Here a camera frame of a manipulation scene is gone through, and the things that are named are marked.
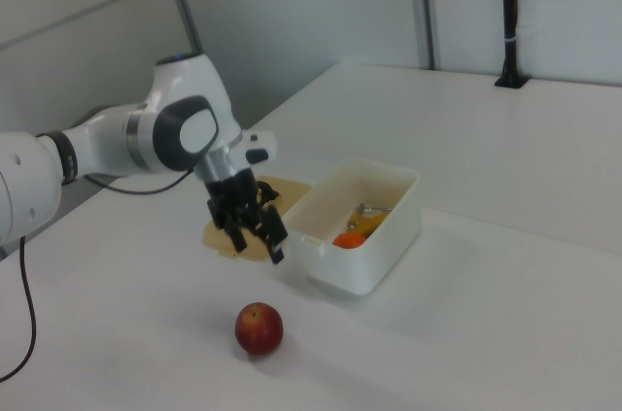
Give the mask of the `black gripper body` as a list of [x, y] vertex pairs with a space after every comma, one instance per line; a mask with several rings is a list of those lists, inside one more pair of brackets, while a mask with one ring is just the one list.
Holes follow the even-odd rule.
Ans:
[[256, 231], [260, 226], [259, 187], [253, 171], [246, 168], [233, 177], [205, 185], [208, 208], [218, 229], [245, 227]]

